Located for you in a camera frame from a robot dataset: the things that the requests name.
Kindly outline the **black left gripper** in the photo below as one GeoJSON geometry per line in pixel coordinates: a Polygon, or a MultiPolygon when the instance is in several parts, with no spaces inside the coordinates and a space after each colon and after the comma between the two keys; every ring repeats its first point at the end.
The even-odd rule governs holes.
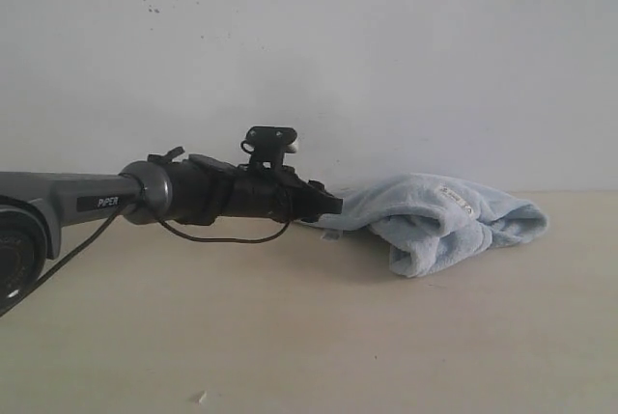
{"type": "Polygon", "coordinates": [[[282,171],[252,170],[249,161],[235,166],[201,154],[177,161],[182,153],[175,148],[147,158],[171,183],[167,206],[155,210],[163,221],[197,226],[220,217],[317,222],[323,215],[342,213],[341,198],[317,180],[301,179],[285,163],[282,171]]]}

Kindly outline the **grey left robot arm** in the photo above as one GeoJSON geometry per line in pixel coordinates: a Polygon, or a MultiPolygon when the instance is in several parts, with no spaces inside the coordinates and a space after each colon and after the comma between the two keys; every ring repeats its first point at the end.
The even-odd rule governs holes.
{"type": "Polygon", "coordinates": [[[4,172],[1,175],[1,311],[11,308],[87,248],[118,217],[134,225],[209,226],[219,217],[283,226],[338,214],[341,199],[301,179],[281,155],[235,166],[183,149],[127,165],[118,175],[4,172]],[[66,255],[62,230],[101,226],[66,255]]]}

